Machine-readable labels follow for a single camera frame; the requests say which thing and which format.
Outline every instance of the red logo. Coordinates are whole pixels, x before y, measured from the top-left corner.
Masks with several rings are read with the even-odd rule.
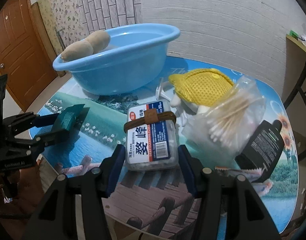
[[[130,119],[131,120],[135,120],[136,119],[136,116],[135,116],[134,112],[130,112]]]

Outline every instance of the yellow button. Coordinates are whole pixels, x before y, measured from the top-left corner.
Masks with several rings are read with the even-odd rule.
[[[215,79],[219,79],[219,75],[215,74],[215,73],[212,74],[212,77],[215,78]]]

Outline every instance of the brown wooden door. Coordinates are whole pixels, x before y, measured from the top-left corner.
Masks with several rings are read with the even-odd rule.
[[[8,0],[0,11],[0,74],[23,111],[57,76],[35,34],[29,0]]]

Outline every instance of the black bottle cap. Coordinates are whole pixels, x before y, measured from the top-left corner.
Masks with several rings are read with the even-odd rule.
[[[280,120],[275,120],[272,125],[277,129],[278,132],[280,132],[280,130],[282,130],[282,123],[280,122]]]

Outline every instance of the yellow mesh sponge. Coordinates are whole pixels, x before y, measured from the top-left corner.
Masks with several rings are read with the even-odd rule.
[[[168,77],[177,95],[191,103],[212,106],[234,83],[215,68],[200,68]]]

